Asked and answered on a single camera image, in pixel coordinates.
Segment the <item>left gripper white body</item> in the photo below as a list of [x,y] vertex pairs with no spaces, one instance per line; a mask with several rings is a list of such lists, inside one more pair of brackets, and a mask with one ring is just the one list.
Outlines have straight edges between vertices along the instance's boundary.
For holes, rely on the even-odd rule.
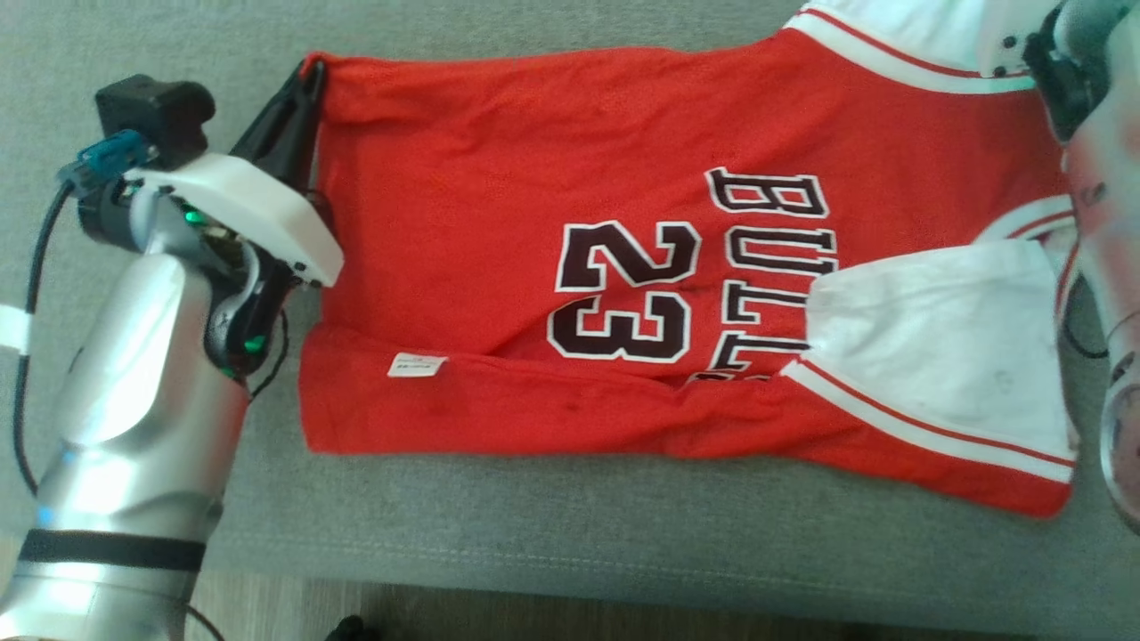
[[246,159],[211,153],[179,169],[132,169],[139,195],[171,188],[202,214],[288,263],[299,279],[333,287],[345,263],[342,248],[314,204]]

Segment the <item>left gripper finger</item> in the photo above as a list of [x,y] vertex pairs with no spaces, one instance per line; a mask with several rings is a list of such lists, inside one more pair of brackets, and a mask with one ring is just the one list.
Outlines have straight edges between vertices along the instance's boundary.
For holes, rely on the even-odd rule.
[[321,122],[321,102],[326,86],[326,68],[324,60],[315,60],[306,73],[303,81],[303,179],[311,180],[314,175],[314,155],[316,155],[317,135]]
[[309,190],[314,171],[314,68],[298,64],[229,154],[293,190]]

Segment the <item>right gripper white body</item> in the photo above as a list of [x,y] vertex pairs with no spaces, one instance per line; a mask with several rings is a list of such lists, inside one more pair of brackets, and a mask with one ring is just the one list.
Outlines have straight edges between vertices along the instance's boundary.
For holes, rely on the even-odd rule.
[[1039,33],[1059,1],[978,1],[974,57],[982,78],[1018,78],[1029,73],[1023,60],[1031,34]]

